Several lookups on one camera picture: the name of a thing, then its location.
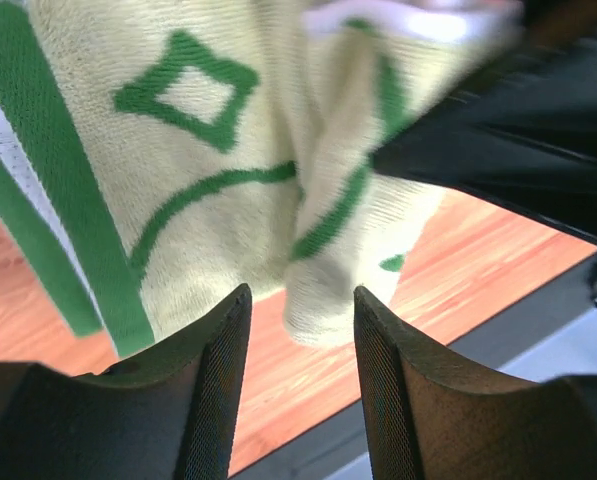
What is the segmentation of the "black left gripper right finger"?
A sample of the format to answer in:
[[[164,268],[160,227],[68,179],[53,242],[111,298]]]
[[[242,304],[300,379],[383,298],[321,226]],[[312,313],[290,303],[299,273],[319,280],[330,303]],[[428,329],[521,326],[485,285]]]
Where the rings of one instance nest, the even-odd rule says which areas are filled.
[[[374,478],[597,480],[597,375],[498,372],[362,287],[354,336]]]

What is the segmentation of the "green and cream patterned towel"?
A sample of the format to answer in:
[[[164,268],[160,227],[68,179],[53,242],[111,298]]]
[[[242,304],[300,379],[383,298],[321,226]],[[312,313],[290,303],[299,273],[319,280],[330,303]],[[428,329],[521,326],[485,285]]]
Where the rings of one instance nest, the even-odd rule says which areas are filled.
[[[374,150],[518,1],[0,1],[0,218],[72,332],[133,355],[239,284],[299,344],[393,297],[444,192]]]

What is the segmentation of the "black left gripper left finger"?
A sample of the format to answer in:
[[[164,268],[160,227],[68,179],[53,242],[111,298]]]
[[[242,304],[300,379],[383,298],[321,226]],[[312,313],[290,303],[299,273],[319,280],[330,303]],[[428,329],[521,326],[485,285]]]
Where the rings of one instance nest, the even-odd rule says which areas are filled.
[[[0,479],[224,479],[252,315],[238,286],[101,374],[0,363]]]

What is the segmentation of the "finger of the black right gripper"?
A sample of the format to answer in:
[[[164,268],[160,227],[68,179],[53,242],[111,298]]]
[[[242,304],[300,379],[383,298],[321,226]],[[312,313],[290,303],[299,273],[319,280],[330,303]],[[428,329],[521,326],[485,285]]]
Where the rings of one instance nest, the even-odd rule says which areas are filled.
[[[458,190],[597,245],[597,31],[517,51],[379,148],[376,172]]]

